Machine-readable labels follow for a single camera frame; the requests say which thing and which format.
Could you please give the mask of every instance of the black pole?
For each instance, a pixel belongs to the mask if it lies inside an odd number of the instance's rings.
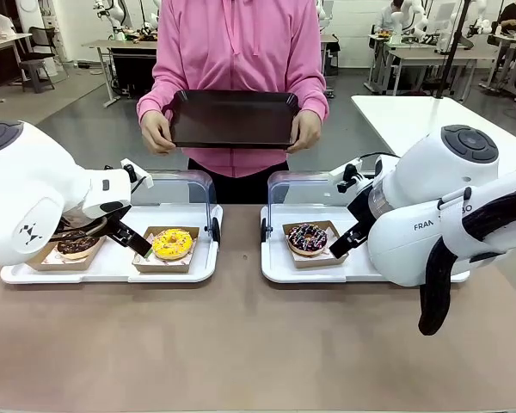
[[[447,56],[447,60],[444,66],[444,73],[441,76],[441,82],[439,84],[438,92],[436,93],[436,99],[441,99],[444,94],[445,83],[447,82],[447,78],[449,77],[449,72],[451,71],[451,66],[453,65],[453,60],[455,59],[455,53],[457,52],[458,42],[463,36],[463,26],[464,22],[466,22],[466,14],[468,13],[468,8],[470,6],[471,0],[464,0],[463,11],[461,13],[461,18],[458,21],[457,30],[453,34],[453,42],[451,44],[451,50],[449,51],[449,55]]]

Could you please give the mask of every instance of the hoodie sleeve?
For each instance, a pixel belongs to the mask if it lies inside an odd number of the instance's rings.
[[[181,64],[180,30],[174,18],[172,0],[163,0],[158,23],[157,63],[153,68],[155,83],[151,92],[138,102],[138,118],[150,110],[162,111],[175,92],[187,89]]]
[[[286,84],[303,110],[312,110],[324,120],[329,115],[329,104],[323,94],[326,84],[321,73],[321,35],[315,2],[307,0],[303,9],[298,10],[301,16],[292,29]]]

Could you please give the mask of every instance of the yellow glaze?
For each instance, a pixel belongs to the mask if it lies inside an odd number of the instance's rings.
[[[153,239],[153,252],[162,260],[176,260],[187,255],[193,239],[184,230],[166,230]]]

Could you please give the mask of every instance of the black tray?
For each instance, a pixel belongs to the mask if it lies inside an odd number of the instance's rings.
[[[292,93],[181,90],[171,110],[172,141],[186,148],[286,149],[298,98]]]

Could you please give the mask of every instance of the clear plastic cover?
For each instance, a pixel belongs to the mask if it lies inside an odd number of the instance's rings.
[[[211,210],[216,205],[216,195],[212,178],[198,170],[168,171],[149,170],[154,186],[142,184],[132,194],[135,207],[159,207],[162,204],[187,205],[193,211],[202,210],[206,215],[206,226],[210,230]]]
[[[306,207],[321,213],[329,207],[344,209],[352,200],[349,194],[339,193],[336,185],[330,183],[328,172],[277,172],[269,178],[267,185],[269,229],[272,215],[284,213],[288,208]]]

